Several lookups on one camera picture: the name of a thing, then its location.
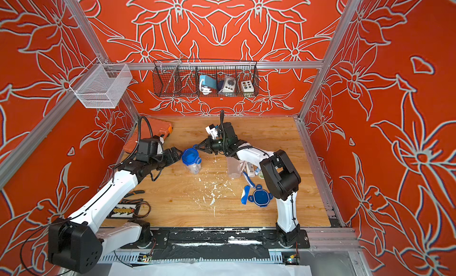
black wire basket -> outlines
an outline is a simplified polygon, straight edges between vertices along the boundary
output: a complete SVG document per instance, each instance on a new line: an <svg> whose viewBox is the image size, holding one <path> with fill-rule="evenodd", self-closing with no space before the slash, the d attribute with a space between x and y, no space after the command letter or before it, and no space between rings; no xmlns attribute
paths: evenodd
<svg viewBox="0 0 456 276"><path fill-rule="evenodd" d="M254 97L259 92L257 62L198 59L154 64L154 93L159 97Z"/></svg>

floral wall pattern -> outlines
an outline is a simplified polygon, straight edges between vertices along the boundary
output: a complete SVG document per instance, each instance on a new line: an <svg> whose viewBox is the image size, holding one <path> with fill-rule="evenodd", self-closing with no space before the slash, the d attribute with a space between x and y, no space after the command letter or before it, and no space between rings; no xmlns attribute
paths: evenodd
<svg viewBox="0 0 456 276"><path fill-rule="evenodd" d="M95 58L62 0L0 0L0 162Z"/></svg>
<svg viewBox="0 0 456 276"><path fill-rule="evenodd" d="M24 242L27 267L37 274L50 272L48 229L26 239L55 218L69 216L110 179L108 168L117 162L133 125L122 101L109 110L73 105L1 190L0 274L28 275L19 260Z"/></svg>
<svg viewBox="0 0 456 276"><path fill-rule="evenodd" d="M318 61L348 0L79 0L112 62L185 58ZM153 93L137 71L129 94L140 113L293 115L316 74L262 71L255 98L175 97Z"/></svg>
<svg viewBox="0 0 456 276"><path fill-rule="evenodd" d="M456 273L456 0L362 0L305 117L374 275Z"/></svg>

white paper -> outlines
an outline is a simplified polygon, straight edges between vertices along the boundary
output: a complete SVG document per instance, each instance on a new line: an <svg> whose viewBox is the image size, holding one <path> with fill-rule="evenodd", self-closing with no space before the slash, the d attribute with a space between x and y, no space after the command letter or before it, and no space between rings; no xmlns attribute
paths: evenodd
<svg viewBox="0 0 456 276"><path fill-rule="evenodd" d="M312 276L310 266L237 262L166 263L128 267L114 262L109 276Z"/></svg>

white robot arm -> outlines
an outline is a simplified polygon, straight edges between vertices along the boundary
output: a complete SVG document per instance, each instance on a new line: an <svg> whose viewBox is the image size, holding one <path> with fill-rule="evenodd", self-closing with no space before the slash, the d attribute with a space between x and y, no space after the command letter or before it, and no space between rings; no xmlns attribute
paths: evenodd
<svg viewBox="0 0 456 276"><path fill-rule="evenodd" d="M50 263L86 273L101 257L119 247L133 243L145 248L151 244L150 224L141 219L103 232L99 228L120 200L147 175L152 175L152 170L162 170L180 160L180 150L172 147L163 151L162 145L163 139L158 136L141 139L134 159L120 164L113 179L95 196L67 219L57 218L53 222L48 234Z"/></svg>
<svg viewBox="0 0 456 276"><path fill-rule="evenodd" d="M277 237L282 246L292 246L297 241L300 229L296 218L296 192L301 177L283 150L264 151L239 140L231 123L224 123L223 118L224 112L221 111L220 125L206 127L209 136L198 144L196 149L210 154L223 152L225 156L235 157L261 168L266 186L277 202Z"/></svg>

jar lid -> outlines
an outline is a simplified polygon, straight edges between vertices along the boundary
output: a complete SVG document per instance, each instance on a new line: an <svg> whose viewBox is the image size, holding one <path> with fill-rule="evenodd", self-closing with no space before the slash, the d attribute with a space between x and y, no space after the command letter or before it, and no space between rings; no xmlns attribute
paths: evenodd
<svg viewBox="0 0 456 276"><path fill-rule="evenodd" d="M185 165L200 164L201 158L199 158L199 153L194 148L188 148L182 154L182 163Z"/></svg>

